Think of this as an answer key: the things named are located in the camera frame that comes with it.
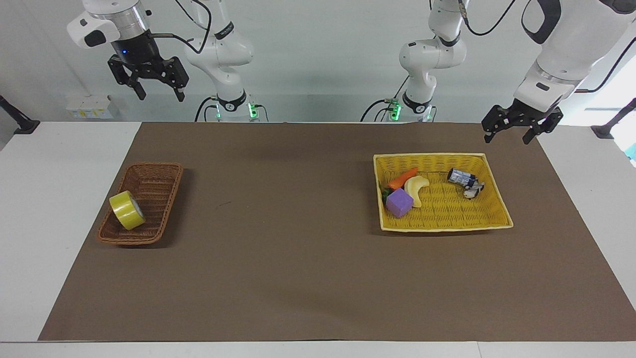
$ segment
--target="toy carrot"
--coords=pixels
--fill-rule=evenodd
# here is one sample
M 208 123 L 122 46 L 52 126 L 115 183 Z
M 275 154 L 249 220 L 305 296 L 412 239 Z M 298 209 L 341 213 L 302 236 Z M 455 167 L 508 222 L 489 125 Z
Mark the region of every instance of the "toy carrot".
M 418 168 L 413 168 L 407 171 L 406 173 L 400 175 L 399 177 L 391 180 L 387 186 L 393 190 L 400 189 L 401 187 L 404 186 L 404 183 L 406 183 L 407 180 L 417 175 L 417 169 Z

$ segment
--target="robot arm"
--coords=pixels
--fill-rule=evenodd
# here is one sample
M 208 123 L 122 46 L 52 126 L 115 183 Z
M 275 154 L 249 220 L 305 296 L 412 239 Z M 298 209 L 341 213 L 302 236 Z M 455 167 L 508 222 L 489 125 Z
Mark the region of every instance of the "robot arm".
M 112 44 L 116 54 L 108 60 L 111 72 L 120 85 L 134 89 L 139 99 L 146 97 L 139 79 L 149 78 L 172 87 L 183 101 L 188 74 L 178 57 L 165 60 L 160 55 L 146 18 L 151 13 L 140 0 L 83 0 L 83 4 L 86 11 L 67 26 L 78 46 Z
M 525 32 L 542 51 L 509 108 L 494 106 L 481 122 L 487 143 L 499 131 L 530 127 L 525 144 L 550 133 L 563 114 L 558 104 L 590 74 L 635 19 L 636 0 L 530 0 Z
M 400 64 L 409 78 L 400 105 L 401 116 L 421 121 L 431 110 L 431 100 L 437 79 L 432 69 L 458 66 L 466 59 L 466 44 L 460 38 L 462 15 L 457 0 L 434 0 L 429 27 L 433 39 L 408 43 L 400 51 Z
M 235 30 L 230 21 L 225 2 L 222 0 L 203 0 L 212 13 L 212 31 L 204 49 L 196 54 L 186 49 L 188 61 L 205 72 L 216 89 L 219 102 L 220 119 L 251 120 L 256 116 L 250 95 L 245 91 L 239 73 L 233 69 L 252 61 L 254 47 L 252 43 Z M 198 22 L 207 25 L 207 12 L 197 6 Z M 204 39 L 194 40 L 200 47 Z

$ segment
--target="yellow tape roll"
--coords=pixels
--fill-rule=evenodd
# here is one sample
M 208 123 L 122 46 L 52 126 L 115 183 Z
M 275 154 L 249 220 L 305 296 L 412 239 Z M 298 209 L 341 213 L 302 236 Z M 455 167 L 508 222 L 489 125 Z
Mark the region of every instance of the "yellow tape roll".
M 146 222 L 144 214 L 129 191 L 122 192 L 108 199 L 117 219 L 126 228 L 132 230 Z

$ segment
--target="brown wicker basket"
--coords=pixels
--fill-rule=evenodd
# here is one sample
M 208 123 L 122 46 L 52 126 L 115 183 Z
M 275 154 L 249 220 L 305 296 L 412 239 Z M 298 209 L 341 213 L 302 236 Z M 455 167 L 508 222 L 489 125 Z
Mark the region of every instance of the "brown wicker basket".
M 126 230 L 109 208 L 97 239 L 114 245 L 148 245 L 163 235 L 174 197 L 183 175 L 178 163 L 135 163 L 126 169 L 117 193 L 129 190 L 146 217 L 146 223 Z

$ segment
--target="banana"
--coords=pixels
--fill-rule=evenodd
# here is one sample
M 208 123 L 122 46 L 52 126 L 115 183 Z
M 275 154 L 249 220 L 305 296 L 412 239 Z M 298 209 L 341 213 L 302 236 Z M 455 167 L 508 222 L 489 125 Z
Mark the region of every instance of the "banana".
M 404 190 L 413 198 L 414 208 L 422 207 L 422 201 L 420 200 L 418 192 L 421 188 L 428 187 L 430 184 L 429 180 L 422 176 L 414 176 L 406 181 L 404 184 Z

